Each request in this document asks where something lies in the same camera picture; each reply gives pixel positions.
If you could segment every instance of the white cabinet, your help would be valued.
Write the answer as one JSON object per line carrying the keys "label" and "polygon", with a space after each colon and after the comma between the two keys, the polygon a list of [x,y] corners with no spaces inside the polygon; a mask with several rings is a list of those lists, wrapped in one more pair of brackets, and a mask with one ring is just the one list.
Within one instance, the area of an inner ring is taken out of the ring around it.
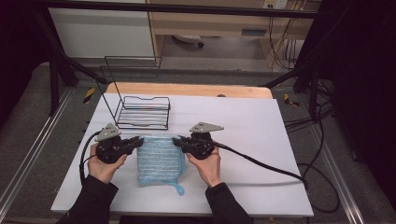
{"label": "white cabinet", "polygon": [[[95,2],[146,3],[145,0]],[[50,8],[64,51],[74,58],[154,56],[147,12]]]}

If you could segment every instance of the blue cloth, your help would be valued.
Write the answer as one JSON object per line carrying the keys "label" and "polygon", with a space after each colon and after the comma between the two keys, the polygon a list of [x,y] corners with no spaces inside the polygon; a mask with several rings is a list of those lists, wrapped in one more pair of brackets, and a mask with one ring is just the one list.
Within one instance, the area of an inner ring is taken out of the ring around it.
{"label": "blue cloth", "polygon": [[181,196],[184,189],[177,180],[186,169],[186,159],[169,135],[145,135],[142,147],[137,149],[137,169],[141,186],[166,184],[176,188]]}

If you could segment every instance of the gray metal bracket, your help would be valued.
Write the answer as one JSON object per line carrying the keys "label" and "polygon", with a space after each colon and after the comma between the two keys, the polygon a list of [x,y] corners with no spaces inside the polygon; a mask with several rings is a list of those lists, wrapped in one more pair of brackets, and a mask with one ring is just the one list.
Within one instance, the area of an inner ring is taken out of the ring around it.
{"label": "gray metal bracket", "polygon": [[114,126],[114,124],[108,123],[107,126],[95,138],[95,142],[100,142],[119,135],[121,135],[121,131],[116,126]]}
{"label": "gray metal bracket", "polygon": [[224,130],[224,127],[214,125],[214,124],[199,122],[199,123],[195,124],[195,126],[193,126],[190,129],[190,132],[192,132],[192,133],[209,133],[209,132],[220,131],[220,130]]}

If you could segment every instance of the wrist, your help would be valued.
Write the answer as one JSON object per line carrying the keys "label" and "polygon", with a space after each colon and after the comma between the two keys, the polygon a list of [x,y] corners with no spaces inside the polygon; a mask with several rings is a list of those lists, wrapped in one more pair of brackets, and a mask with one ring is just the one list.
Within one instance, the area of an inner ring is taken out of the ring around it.
{"label": "wrist", "polygon": [[91,175],[93,178],[95,178],[95,179],[97,179],[97,180],[103,182],[104,184],[107,184],[107,185],[108,185],[108,183],[110,183],[110,180],[109,180],[108,178],[106,178],[105,176],[93,175],[93,174],[90,174],[90,175]]}
{"label": "wrist", "polygon": [[208,182],[207,183],[207,185],[212,189],[212,188],[214,188],[215,186],[217,186],[218,184],[221,184],[221,180],[215,180],[215,181],[211,181],[211,182]]}

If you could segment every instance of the wall socket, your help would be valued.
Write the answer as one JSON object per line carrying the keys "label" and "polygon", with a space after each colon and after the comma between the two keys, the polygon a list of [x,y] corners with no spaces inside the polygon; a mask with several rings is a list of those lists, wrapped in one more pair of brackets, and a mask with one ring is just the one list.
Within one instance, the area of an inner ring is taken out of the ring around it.
{"label": "wall socket", "polygon": [[285,9],[288,0],[265,0],[262,8]]}
{"label": "wall socket", "polygon": [[276,0],[265,0],[262,8],[275,8]]}
{"label": "wall socket", "polygon": [[275,7],[276,9],[285,9],[288,0],[276,0]]}

